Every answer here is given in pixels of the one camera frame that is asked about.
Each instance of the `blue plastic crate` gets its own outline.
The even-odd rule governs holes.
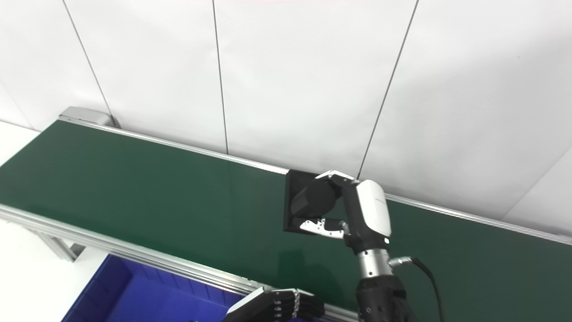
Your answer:
[[[62,322],[220,322],[241,298],[109,255]]]

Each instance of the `white floor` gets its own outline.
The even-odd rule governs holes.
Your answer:
[[[0,122],[0,165],[38,135]],[[107,254],[86,248],[75,263],[0,219],[0,321],[59,322]]]

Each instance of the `conveyor leg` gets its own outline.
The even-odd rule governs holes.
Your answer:
[[[34,234],[38,235],[38,237],[61,259],[67,260],[70,262],[76,261],[77,257],[81,254],[84,250],[85,246],[79,244],[73,244],[71,247],[68,247],[66,243],[63,242],[58,237],[53,237],[45,233],[41,233],[39,231],[31,230]]]

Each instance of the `panel seam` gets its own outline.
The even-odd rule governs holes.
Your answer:
[[[409,24],[407,25],[407,29],[405,30],[405,35],[403,36],[403,42],[401,43],[401,47],[399,48],[399,53],[397,55],[397,59],[395,60],[395,65],[393,68],[393,71],[391,72],[391,76],[390,76],[390,80],[387,83],[387,88],[386,88],[386,92],[383,95],[383,100],[382,100],[382,104],[379,107],[379,112],[378,112],[378,116],[375,119],[375,123],[374,123],[374,128],[371,131],[371,136],[369,141],[367,142],[367,147],[366,147],[366,151],[363,155],[363,159],[362,159],[362,163],[359,167],[359,171],[357,172],[357,178],[359,179],[360,175],[362,174],[362,169],[363,169],[363,164],[366,162],[366,157],[367,157],[367,152],[370,150],[370,145],[371,145],[371,141],[374,138],[374,134],[375,134],[375,130],[378,127],[378,122],[379,122],[379,117],[382,114],[382,109],[383,109],[383,105],[386,103],[386,98],[387,98],[387,93],[390,91],[390,86],[391,86],[391,82],[393,81],[393,77],[395,75],[395,71],[397,69],[397,65],[399,63],[399,59],[401,58],[401,53],[403,52],[403,47],[405,46],[405,41],[407,40],[407,35],[409,35],[409,29],[411,28],[411,24],[413,23],[413,18],[415,16],[415,12],[417,11],[417,5],[419,4],[419,0],[415,1],[415,6],[413,7],[413,12],[411,13],[411,18],[409,19]]]
[[[216,9],[215,9],[215,0],[212,0],[213,3],[213,20],[214,20],[214,39],[216,41],[216,58],[219,64],[219,84],[220,84],[220,100],[221,105],[223,107],[223,126],[224,126],[224,144],[227,149],[228,154],[228,136],[227,136],[227,114],[224,109],[224,92],[223,92],[223,73],[220,67],[220,50],[219,50],[219,30],[216,25]]]
[[[499,220],[503,220],[506,216],[508,216],[510,214],[510,212],[522,201],[522,199],[524,199],[526,197],[527,194],[529,194],[529,192],[534,189],[534,187],[536,187],[536,185],[544,178],[546,177],[546,175],[560,162],[560,160],[562,160],[562,158],[564,158],[564,156],[572,150],[572,146],[568,147],[567,149],[564,150],[564,153],[562,153],[560,155],[560,157],[558,157],[556,159],[556,161],[550,166],[548,167],[548,169],[542,174],[540,175],[540,177],[530,186],[530,188],[528,190],[526,190],[525,193],[522,194],[522,196],[520,198],[518,198],[518,200],[513,204],[512,207],[510,207],[510,209],[502,216],[499,218]]]
[[[92,71],[93,78],[96,80],[97,88],[100,90],[100,94],[104,100],[105,107],[107,108],[109,115],[113,116],[113,113],[111,112],[111,109],[109,108],[109,104],[107,102],[107,99],[105,98],[105,94],[103,92],[103,89],[101,89],[100,81],[97,79],[97,75],[96,75],[95,70],[93,70],[92,62],[89,60],[88,53],[85,50],[84,43],[81,41],[80,33],[77,31],[76,23],[73,21],[72,14],[70,13],[69,8],[67,7],[66,0],[62,0],[62,2],[63,2],[63,6],[66,8],[67,16],[70,18],[70,22],[71,22],[71,25],[73,27],[73,30],[76,33],[77,40],[80,42],[81,49],[84,51],[85,59],[88,61],[89,69]]]
[[[6,84],[4,84],[4,82],[2,81],[2,79],[0,78],[0,86],[2,88],[4,88],[4,90],[6,91],[6,94],[8,95],[8,97],[10,98],[10,100],[12,101],[12,103],[14,103],[14,106],[16,106],[16,109],[18,110],[18,112],[20,112],[20,114],[22,115],[22,118],[24,119],[24,121],[26,121],[26,123],[28,123],[28,125],[30,126],[30,129],[36,130],[34,128],[34,126],[32,125],[32,123],[30,122],[30,120],[28,119],[28,117],[26,116],[26,114],[24,113],[24,110],[22,110],[22,107],[20,107],[20,104],[18,104],[18,102],[16,102],[16,100],[14,99],[14,96],[12,96],[12,94],[10,93],[10,91],[8,90],[8,87],[6,86]]]

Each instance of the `green conveyor belt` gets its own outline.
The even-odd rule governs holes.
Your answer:
[[[0,167],[4,205],[355,310],[357,259],[342,241],[282,232],[284,185],[282,174],[65,121]],[[571,246],[388,206],[392,256],[433,270],[449,322],[572,321]],[[437,321],[425,276],[398,275],[419,320]]]

